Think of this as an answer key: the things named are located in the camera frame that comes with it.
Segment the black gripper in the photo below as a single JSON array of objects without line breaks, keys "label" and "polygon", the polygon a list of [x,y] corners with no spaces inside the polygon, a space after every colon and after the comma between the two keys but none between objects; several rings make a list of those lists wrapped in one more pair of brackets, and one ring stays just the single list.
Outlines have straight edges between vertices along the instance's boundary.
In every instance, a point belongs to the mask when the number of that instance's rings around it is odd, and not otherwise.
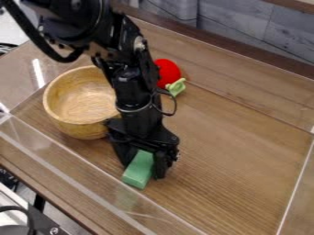
[{"label": "black gripper", "polygon": [[122,118],[107,119],[106,127],[109,128],[107,137],[123,166],[129,167],[139,150],[153,152],[155,178],[163,179],[170,162],[178,160],[179,137],[162,124],[158,124],[146,135],[131,133],[127,131]]}]

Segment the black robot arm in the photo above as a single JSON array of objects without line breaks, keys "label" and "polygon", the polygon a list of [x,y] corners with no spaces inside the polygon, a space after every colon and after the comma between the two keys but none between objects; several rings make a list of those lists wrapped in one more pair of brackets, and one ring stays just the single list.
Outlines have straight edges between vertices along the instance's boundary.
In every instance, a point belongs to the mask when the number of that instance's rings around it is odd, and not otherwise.
[{"label": "black robot arm", "polygon": [[121,117],[105,121],[121,163],[129,166],[138,151],[153,154],[153,175],[166,177],[178,161],[179,137],[163,125],[159,68],[149,42],[130,17],[111,0],[0,0],[42,52],[62,63],[89,55],[115,92]]}]

